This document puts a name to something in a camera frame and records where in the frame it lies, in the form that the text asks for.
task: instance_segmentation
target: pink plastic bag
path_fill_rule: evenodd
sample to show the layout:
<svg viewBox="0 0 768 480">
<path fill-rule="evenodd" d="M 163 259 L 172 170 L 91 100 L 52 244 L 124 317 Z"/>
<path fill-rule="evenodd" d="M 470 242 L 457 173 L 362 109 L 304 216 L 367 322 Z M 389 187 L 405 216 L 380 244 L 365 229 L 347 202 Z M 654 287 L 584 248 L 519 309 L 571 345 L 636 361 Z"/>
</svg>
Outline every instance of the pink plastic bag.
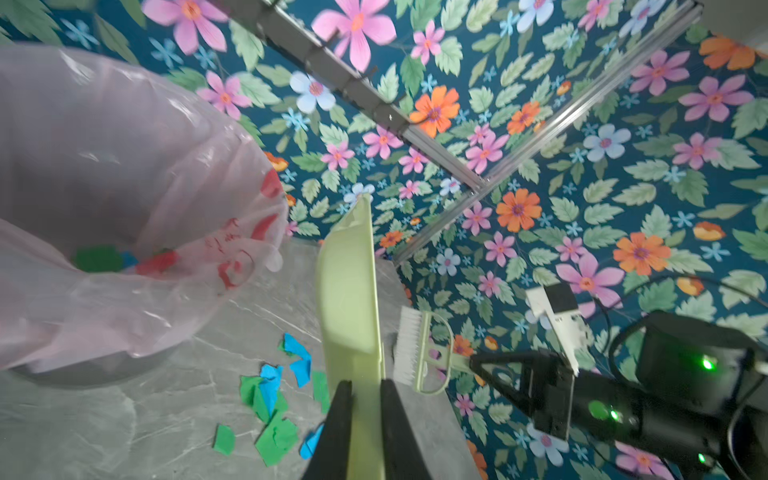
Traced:
<svg viewBox="0 0 768 480">
<path fill-rule="evenodd" d="M 142 68 L 0 48 L 0 369 L 41 372 L 190 338 L 277 247 L 288 205 L 235 121 Z M 84 273 L 78 248 L 140 263 Z"/>
</svg>

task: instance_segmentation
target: brush bristles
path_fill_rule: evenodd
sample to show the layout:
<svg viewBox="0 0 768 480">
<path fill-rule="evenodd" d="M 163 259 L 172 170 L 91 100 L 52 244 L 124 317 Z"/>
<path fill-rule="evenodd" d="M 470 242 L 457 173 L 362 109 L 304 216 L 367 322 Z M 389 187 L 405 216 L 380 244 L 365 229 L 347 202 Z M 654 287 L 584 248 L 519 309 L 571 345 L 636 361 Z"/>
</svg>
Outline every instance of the brush bristles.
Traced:
<svg viewBox="0 0 768 480">
<path fill-rule="evenodd" d="M 404 306 L 400 313 L 400 328 L 395 346 L 395 368 L 392 379 L 413 385 L 422 349 L 421 331 L 423 315 L 418 310 Z"/>
</svg>

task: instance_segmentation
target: floor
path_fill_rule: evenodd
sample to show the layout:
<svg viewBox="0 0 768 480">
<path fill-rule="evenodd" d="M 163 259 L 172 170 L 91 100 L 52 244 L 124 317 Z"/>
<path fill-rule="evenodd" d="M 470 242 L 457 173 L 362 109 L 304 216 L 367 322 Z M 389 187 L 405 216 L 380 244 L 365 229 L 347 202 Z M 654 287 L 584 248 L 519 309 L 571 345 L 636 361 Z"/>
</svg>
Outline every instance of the floor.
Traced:
<svg viewBox="0 0 768 480">
<path fill-rule="evenodd" d="M 286 242 L 281 272 L 246 285 L 190 342 L 142 376 L 100 388 L 60 389 L 0 372 L 0 477 L 300 478 L 307 461 L 298 445 L 279 465 L 264 466 L 253 447 L 264 424 L 241 404 L 239 382 L 241 375 L 257 375 L 265 362 L 290 364 L 277 348 L 285 332 L 311 352 L 314 370 L 324 370 L 314 314 L 317 251 L 315 243 Z M 382 338 L 391 345 L 407 299 L 394 266 L 377 262 Z M 297 388 L 286 368 L 281 391 L 290 405 L 286 416 L 303 438 L 323 420 L 312 386 Z M 448 397 L 400 391 L 433 478 L 479 478 Z M 210 447 L 217 423 L 237 435 L 230 457 Z"/>
</svg>

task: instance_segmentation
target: light green dustpan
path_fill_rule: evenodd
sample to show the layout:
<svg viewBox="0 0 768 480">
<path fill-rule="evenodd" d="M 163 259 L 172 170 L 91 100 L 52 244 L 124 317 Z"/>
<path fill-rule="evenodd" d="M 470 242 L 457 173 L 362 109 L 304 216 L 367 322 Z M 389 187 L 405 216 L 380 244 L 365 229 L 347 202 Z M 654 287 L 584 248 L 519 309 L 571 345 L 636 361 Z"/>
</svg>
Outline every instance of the light green dustpan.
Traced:
<svg viewBox="0 0 768 480">
<path fill-rule="evenodd" d="M 316 288 L 331 397 L 340 381 L 352 381 L 347 480 L 384 480 L 379 393 L 384 363 L 369 196 L 359 197 L 326 237 Z"/>
</svg>

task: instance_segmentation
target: scrub brush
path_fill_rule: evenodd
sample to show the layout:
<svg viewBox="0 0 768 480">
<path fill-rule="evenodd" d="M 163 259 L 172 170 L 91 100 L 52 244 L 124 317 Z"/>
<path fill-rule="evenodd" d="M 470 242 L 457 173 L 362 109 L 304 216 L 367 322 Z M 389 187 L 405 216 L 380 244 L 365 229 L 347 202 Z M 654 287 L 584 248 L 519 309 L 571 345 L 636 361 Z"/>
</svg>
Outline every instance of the scrub brush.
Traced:
<svg viewBox="0 0 768 480">
<path fill-rule="evenodd" d="M 442 323 L 448 329 L 450 340 L 447 346 L 436 345 L 429 340 L 433 317 L 436 322 Z M 429 356 L 429 350 L 437 350 L 440 357 L 433 359 Z M 424 390 L 428 363 L 445 370 L 445 381 L 437 390 Z M 453 353 L 453 332 L 448 322 L 432 312 L 419 312 L 404 306 L 400 313 L 400 329 L 395 345 L 395 368 L 392 378 L 396 382 L 413 386 L 418 393 L 436 395 L 448 386 L 451 368 L 472 372 L 469 369 L 469 359 Z"/>
</svg>

